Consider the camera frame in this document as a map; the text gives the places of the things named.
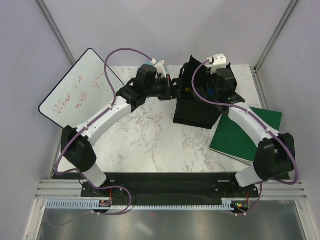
whiteboard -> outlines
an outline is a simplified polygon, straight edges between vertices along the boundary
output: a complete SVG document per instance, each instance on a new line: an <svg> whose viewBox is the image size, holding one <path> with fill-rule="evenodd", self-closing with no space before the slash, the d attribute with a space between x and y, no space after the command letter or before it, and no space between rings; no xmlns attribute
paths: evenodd
<svg viewBox="0 0 320 240"><path fill-rule="evenodd" d="M134 48L170 65L224 53L254 66L291 0L43 0L71 53ZM145 58L117 53L110 66Z"/></svg>
<svg viewBox="0 0 320 240"><path fill-rule="evenodd" d="M39 112L62 128L90 119L114 98L104 65L89 48L40 104ZM109 67L107 74L116 91L124 86Z"/></svg>

green book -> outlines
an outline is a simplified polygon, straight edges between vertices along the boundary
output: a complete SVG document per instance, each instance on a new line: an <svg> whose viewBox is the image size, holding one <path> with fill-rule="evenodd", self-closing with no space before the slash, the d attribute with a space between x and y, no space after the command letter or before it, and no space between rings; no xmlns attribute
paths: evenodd
<svg viewBox="0 0 320 240"><path fill-rule="evenodd" d="M262 120L276 130L279 130L282 113L251 107ZM255 160L257 147L242 128L224 114L212 139L210 149L252 165Z"/></svg>

white marble tabletop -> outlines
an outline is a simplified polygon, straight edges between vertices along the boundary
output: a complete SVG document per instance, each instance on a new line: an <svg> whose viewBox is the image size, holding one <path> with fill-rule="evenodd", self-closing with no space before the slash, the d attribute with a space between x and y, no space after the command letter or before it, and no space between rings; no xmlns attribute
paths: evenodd
<svg viewBox="0 0 320 240"><path fill-rule="evenodd" d="M182 66L170 66L177 78ZM261 108L249 65L232 65L237 93L249 106ZM137 66L112 67L124 82ZM209 149L212 130L173 123L176 100L147 99L134 113L117 122L95 144L97 164L104 172L238 172L248 166ZM74 168L62 159L59 171Z"/></svg>

whiteboard frame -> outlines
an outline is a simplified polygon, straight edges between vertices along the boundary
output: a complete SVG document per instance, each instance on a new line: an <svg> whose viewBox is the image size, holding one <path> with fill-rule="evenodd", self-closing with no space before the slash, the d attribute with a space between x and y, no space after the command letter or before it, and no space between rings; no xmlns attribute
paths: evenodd
<svg viewBox="0 0 320 240"><path fill-rule="evenodd" d="M58 82L58 84L52 89L52 91L48 94L48 96L45 97L45 99L40 103L40 105L38 106L38 111L41 115L45 116L47 119L49 119L51 122L53 122L54 124L58 125L60 128L63 129L63 127L61 125L59 125L57 122L53 121L50 117L48 117L47 115L45 115L44 113L41 112L40 107L42 106L42 104L48 99L48 97L55 91L55 89L59 86L59 84L66 78L66 76L70 73L70 71L77 65L77 63L81 60L81 58L88 52L88 51L93 51L100 59L101 61L104 63L105 61L99 56L99 54L92 48L88 48L82 55L81 57L75 62L75 64L69 69L69 71L63 76L63 78ZM116 78L122 83L123 86L125 86L124 82L121 81L121 79L116 75L116 73L107 65L108 69L116 76Z"/></svg>

